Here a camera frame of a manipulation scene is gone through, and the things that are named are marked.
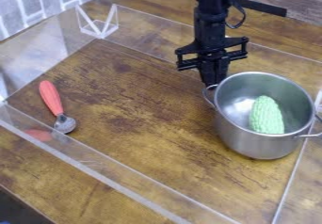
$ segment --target pot rim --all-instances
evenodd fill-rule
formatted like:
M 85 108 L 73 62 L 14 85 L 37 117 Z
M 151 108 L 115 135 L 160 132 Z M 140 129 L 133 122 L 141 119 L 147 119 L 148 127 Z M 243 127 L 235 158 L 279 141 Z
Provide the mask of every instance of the pot rim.
M 219 107 L 219 104 L 217 104 L 217 90 L 223 87 L 223 85 L 225 84 L 225 82 L 231 79 L 231 78 L 235 78 L 240 75 L 248 75 L 248 74 L 260 74 L 260 75 L 268 75 L 268 76 L 272 76 L 275 78 L 279 78 L 282 79 L 283 81 L 288 82 L 290 84 L 295 85 L 299 90 L 302 90 L 302 92 L 304 93 L 307 99 L 308 99 L 308 102 L 310 102 L 310 105 L 311 105 L 311 117 L 310 117 L 310 120 L 308 122 L 304 124 L 304 126 L 298 129 L 296 131 L 292 131 L 290 133 L 286 133 L 286 134 L 276 134 L 276 135 L 272 135 L 272 134 L 263 134 L 263 133 L 258 133 L 255 131 L 251 131 L 250 129 L 242 127 L 240 125 L 238 125 L 230 118 L 228 116 L 224 114 L 221 108 Z M 315 116 L 315 106 L 314 106 L 314 103 L 312 103 L 312 100 L 311 100 L 311 96 L 308 95 L 308 93 L 306 92 L 306 90 L 298 85 L 295 84 L 288 78 L 286 78 L 284 76 L 282 75 L 278 75 L 278 74 L 274 74 L 274 73 L 268 73 L 268 72 L 239 72 L 239 73 L 235 73 L 232 75 L 230 75 L 224 80 L 223 82 L 217 85 L 216 87 L 216 90 L 215 90 L 215 95 L 213 95 L 213 104 L 215 104 L 215 107 L 216 107 L 216 110 L 219 111 L 220 115 L 225 118 L 225 120 L 235 126 L 238 127 L 240 130 L 251 133 L 251 134 L 255 134 L 256 136 L 270 136 L 270 137 L 284 137 L 284 136 L 295 136 L 296 134 L 299 134 L 300 132 L 303 132 L 307 128 L 311 127 L 311 123 L 314 121 L 314 116 Z

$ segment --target pot handle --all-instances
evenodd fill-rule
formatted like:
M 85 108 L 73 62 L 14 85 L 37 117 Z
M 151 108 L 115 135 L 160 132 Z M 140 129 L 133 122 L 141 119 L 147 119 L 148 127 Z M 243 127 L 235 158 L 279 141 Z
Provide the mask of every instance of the pot handle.
M 316 119 L 322 122 L 322 118 L 315 114 Z M 322 133 L 314 134 L 314 135 L 300 135 L 296 137 L 320 137 L 322 138 Z
M 204 96 L 204 100 L 207 101 L 207 103 L 211 105 L 211 107 L 213 107 L 216 109 L 216 105 L 212 103 L 211 98 L 209 98 L 209 90 L 213 90 L 217 87 L 217 85 L 209 85 L 207 88 L 203 89 L 203 96 Z

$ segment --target stainless steel pot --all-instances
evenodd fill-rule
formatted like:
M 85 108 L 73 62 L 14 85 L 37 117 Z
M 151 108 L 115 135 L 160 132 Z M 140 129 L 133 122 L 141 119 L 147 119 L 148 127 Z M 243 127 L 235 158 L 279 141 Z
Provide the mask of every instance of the stainless steel pot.
M 213 98 L 209 90 L 215 88 Z M 228 76 L 203 91 L 204 99 L 217 111 L 215 128 L 235 152 L 255 159 L 276 159 L 290 154 L 303 142 L 314 123 L 315 109 L 308 93 L 287 78 L 264 72 L 242 72 Z M 255 99 L 267 95 L 279 105 L 286 133 L 266 135 L 248 127 L 248 114 Z

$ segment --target green corn toy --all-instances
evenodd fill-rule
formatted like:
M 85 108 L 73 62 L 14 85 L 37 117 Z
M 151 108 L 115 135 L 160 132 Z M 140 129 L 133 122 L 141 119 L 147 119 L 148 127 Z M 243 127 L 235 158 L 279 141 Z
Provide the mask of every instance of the green corn toy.
M 276 102 L 268 96 L 256 98 L 252 105 L 248 124 L 252 131 L 262 134 L 280 135 L 284 123 Z

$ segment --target red spoon handle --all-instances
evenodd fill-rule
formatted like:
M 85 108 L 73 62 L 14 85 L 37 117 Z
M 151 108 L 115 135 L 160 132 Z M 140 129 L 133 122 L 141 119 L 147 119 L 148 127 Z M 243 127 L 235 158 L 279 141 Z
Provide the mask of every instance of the red spoon handle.
M 38 85 L 38 92 L 45 105 L 49 107 L 53 114 L 57 116 L 64 113 L 58 93 L 53 84 L 49 81 L 41 81 Z

